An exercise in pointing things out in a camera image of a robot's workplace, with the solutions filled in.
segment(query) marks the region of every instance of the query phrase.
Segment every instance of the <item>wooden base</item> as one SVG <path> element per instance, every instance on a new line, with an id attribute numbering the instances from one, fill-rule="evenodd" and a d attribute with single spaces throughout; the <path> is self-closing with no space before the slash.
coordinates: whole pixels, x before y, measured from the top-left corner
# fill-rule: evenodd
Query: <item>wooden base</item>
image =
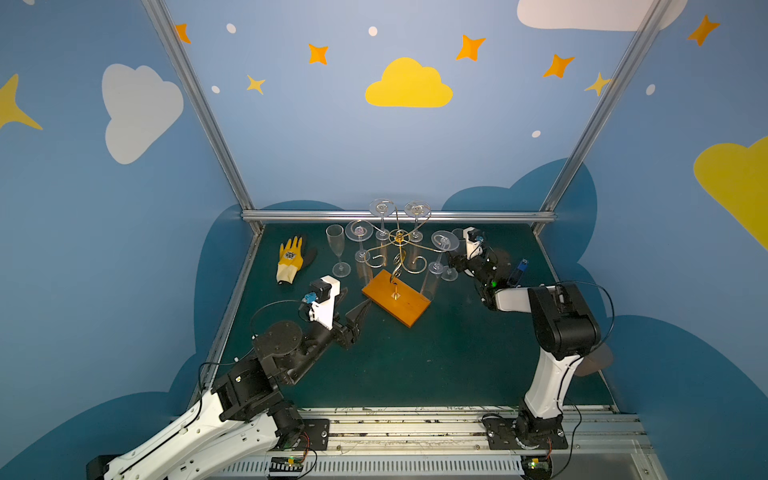
<path id="1" fill-rule="evenodd" d="M 388 271 L 382 270 L 362 289 L 362 292 L 376 305 L 411 328 L 424 310 L 427 310 L 430 302 L 399 278 L 395 278 L 394 283 L 390 283 L 390 277 L 391 274 Z"/>

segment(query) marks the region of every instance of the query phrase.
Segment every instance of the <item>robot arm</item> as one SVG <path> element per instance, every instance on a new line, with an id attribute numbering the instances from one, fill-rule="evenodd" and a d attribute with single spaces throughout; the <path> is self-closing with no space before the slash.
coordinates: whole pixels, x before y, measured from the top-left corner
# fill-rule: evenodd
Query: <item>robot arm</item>
<path id="1" fill-rule="evenodd" d="M 478 229 L 465 229 L 467 255 L 462 252 L 450 261 L 479 281 L 481 300 L 490 310 L 530 313 L 533 319 L 540 349 L 533 383 L 515 420 L 518 443 L 524 449 L 536 449 L 549 439 L 553 448 L 565 448 L 567 442 L 558 434 L 563 400 L 574 371 L 600 342 L 600 326 L 576 283 L 515 288 L 528 262 L 523 260 L 512 269 L 504 252 L 488 254 L 492 249 L 484 236 Z M 471 255 L 470 250 L 480 254 Z"/>
<path id="2" fill-rule="evenodd" d="M 309 332 L 283 321 L 254 337 L 252 352 L 216 379 L 199 402 L 130 452 L 94 458 L 88 480 L 202 479 L 245 456 L 293 447 L 304 424 L 279 384 L 296 385 L 334 340 L 348 349 L 370 307 L 370 300 L 360 303 L 341 325 L 335 307 L 346 289 L 332 277 L 313 282 L 313 293 L 318 286 L 327 295 L 300 307 L 300 316 L 311 320 Z"/>

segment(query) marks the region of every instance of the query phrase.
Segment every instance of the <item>green table surface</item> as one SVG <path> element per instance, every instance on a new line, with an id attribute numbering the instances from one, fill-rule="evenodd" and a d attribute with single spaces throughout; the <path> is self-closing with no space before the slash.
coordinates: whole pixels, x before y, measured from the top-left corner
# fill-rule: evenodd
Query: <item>green table surface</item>
<path id="1" fill-rule="evenodd" d="M 301 298 L 309 283 L 330 275 L 336 263 L 326 239 L 328 225 L 317 223 L 267 224 L 240 307 L 227 340 L 222 362 L 232 362 L 251 348 L 249 321 L 261 306 L 275 300 Z M 554 282 L 546 260 L 528 225 L 473 225 L 486 232 L 494 250 L 506 250 L 513 264 L 530 262 L 523 286 Z M 436 230 L 463 227 L 430 223 L 422 227 L 425 242 Z M 304 233 L 308 247 L 317 247 L 315 261 L 301 269 L 293 285 L 277 285 L 275 273 L 280 244 Z M 376 245 L 372 238 L 366 248 Z M 358 244 L 346 241 L 342 259 L 352 273 L 340 279 L 349 293 L 339 306 L 342 314 L 365 297 L 356 273 Z M 427 252 L 429 261 L 437 253 Z M 417 291 L 426 273 L 404 273 L 401 279 Z M 332 345 L 297 386 L 282 387 L 287 399 L 299 407 L 352 406 L 516 406 L 533 380 L 539 348 L 527 313 L 492 312 L 475 292 L 475 281 L 464 273 L 455 282 L 441 281 L 435 300 L 408 328 L 373 305 L 360 341 L 349 350 Z M 275 322 L 296 317 L 297 304 L 281 303 L 265 309 L 254 320 L 256 333 Z M 223 366 L 220 374 L 230 367 Z M 597 374 L 574 377 L 568 398 L 579 405 L 608 405 L 611 395 Z"/>

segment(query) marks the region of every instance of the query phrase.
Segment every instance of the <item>glove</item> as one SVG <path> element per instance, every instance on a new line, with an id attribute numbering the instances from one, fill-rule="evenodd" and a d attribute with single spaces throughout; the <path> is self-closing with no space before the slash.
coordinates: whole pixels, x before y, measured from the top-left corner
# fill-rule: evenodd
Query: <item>glove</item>
<path id="1" fill-rule="evenodd" d="M 277 262 L 276 275 L 278 284 L 293 283 L 296 272 L 301 270 L 303 266 L 309 266 L 315 260 L 317 249 L 313 248 L 306 256 L 304 255 L 305 249 L 306 237 L 304 235 L 296 236 L 293 239 L 289 238 L 287 245 L 280 244 L 280 260 Z"/>

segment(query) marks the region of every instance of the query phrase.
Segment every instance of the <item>black cable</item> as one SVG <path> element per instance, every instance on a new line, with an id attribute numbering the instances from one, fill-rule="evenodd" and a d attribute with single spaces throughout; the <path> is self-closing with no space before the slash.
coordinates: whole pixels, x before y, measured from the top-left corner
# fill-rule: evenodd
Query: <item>black cable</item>
<path id="1" fill-rule="evenodd" d="M 256 333 L 253 332 L 253 319 L 256 318 L 256 315 L 261 313 L 261 311 L 264 310 L 265 308 L 267 308 L 268 306 L 276 305 L 278 303 L 288 303 L 288 302 L 302 303 L 301 300 L 277 300 L 276 302 L 268 303 L 267 305 L 262 306 L 261 308 L 259 308 L 253 315 L 250 316 L 250 321 L 248 322 L 248 328 L 250 330 L 250 335 L 251 336 L 256 336 Z"/>
<path id="2" fill-rule="evenodd" d="M 187 423 L 186 425 L 184 425 L 183 427 L 178 429 L 176 432 L 174 432 L 173 435 L 171 435 L 167 439 L 163 440 L 158 446 L 156 446 L 155 448 L 151 449 L 149 452 L 144 454 L 141 458 L 136 460 L 136 462 L 131 463 L 127 468 L 124 468 L 121 472 L 118 471 L 118 475 L 123 475 L 125 472 L 127 472 L 128 470 L 130 470 L 131 468 L 136 466 L 138 464 L 138 462 L 141 462 L 142 460 L 147 458 L 149 455 L 152 455 L 158 448 L 160 448 L 161 446 L 163 446 L 166 443 L 168 443 L 173 437 L 178 435 L 179 432 L 181 432 L 182 430 L 186 429 L 186 427 L 188 427 L 189 425 L 192 425 L 194 422 L 197 421 L 197 419 L 200 418 L 200 412 L 203 411 L 203 386 L 202 386 L 203 385 L 203 380 L 201 378 L 201 376 L 203 375 L 203 366 L 205 366 L 205 365 L 234 365 L 235 363 L 202 362 L 200 364 L 200 366 L 197 367 L 197 388 L 200 391 L 200 405 L 197 407 L 197 414 L 195 415 L 194 419 L 192 419 L 191 422 Z"/>
<path id="3" fill-rule="evenodd" d="M 611 336 L 611 332 L 614 331 L 614 324 L 616 323 L 616 310 L 614 309 L 614 299 L 611 298 L 611 294 L 608 293 L 608 291 L 602 285 L 597 285 L 596 283 L 592 283 L 592 282 L 582 282 L 581 280 L 565 280 L 558 283 L 562 284 L 566 282 L 583 283 L 584 285 L 596 286 L 597 288 L 605 292 L 605 296 L 608 297 L 608 302 L 611 304 L 611 327 L 608 328 L 608 333 L 605 334 L 605 337 L 603 337 L 603 339 L 597 345 L 594 346 L 592 351 L 595 351 L 599 349 L 603 345 L 603 343 L 605 343 L 606 340 L 608 340 L 608 337 Z"/>
<path id="4" fill-rule="evenodd" d="M 571 457 L 574 454 L 574 437 L 576 436 L 576 429 L 579 427 L 579 425 L 581 425 L 581 421 L 584 419 L 584 417 L 581 416 L 581 410 L 578 409 L 576 404 L 574 403 L 573 405 L 574 405 L 574 408 L 576 409 L 576 411 L 578 412 L 578 423 L 576 424 L 576 426 L 574 427 L 573 432 L 571 433 L 571 451 L 568 453 L 568 460 L 566 461 L 565 465 L 563 465 L 563 468 L 561 468 L 559 472 L 557 472 L 554 475 L 552 475 L 549 478 L 549 480 L 552 480 L 553 478 L 559 476 L 562 472 L 565 472 L 565 469 L 568 467 L 568 464 L 571 463 Z"/>
<path id="5" fill-rule="evenodd" d="M 558 410 L 560 410 L 560 414 L 561 414 L 561 415 L 563 415 L 563 409 L 561 409 L 561 408 L 560 408 L 560 392 L 561 392 L 561 391 L 562 391 L 562 389 L 563 389 L 563 383 L 565 383 L 565 377 L 567 377 L 567 376 L 568 376 L 568 370 L 569 370 L 569 369 L 570 369 L 570 368 L 573 366 L 573 364 L 574 364 L 574 363 L 576 363 L 576 362 L 578 362 L 579 360 L 581 360 L 581 359 L 583 359 L 583 358 L 584 358 L 584 356 L 583 356 L 583 355 L 580 355 L 580 356 L 579 356 L 579 357 L 578 357 L 576 360 L 574 360 L 574 361 L 573 361 L 573 362 L 571 362 L 571 363 L 568 363 L 568 367 L 566 367 L 566 369 L 565 369 L 565 373 L 564 373 L 564 374 L 563 374 L 563 376 L 560 378 L 560 386 L 558 387 L 558 396 L 556 396 L 556 397 L 554 398 L 554 399 L 555 399 L 555 402 L 554 402 L 554 403 L 555 403 L 555 405 L 558 407 Z"/>
<path id="6" fill-rule="evenodd" d="M 312 450 L 312 453 L 314 453 L 314 454 L 315 454 L 315 462 L 312 464 L 312 466 L 310 467 L 310 469 L 309 469 L 309 470 L 307 470 L 307 471 L 306 471 L 306 472 L 304 472 L 303 474 L 301 474 L 301 475 L 299 475 L 298 477 L 296 477 L 296 480 L 299 480 L 299 478 L 302 478 L 304 475 L 306 475 L 306 474 L 310 473 L 312 470 L 314 470 L 314 469 L 315 469 L 315 465 L 317 465 L 317 452 L 315 452 L 315 449 L 313 449 L 313 448 L 310 448 L 310 450 Z"/>

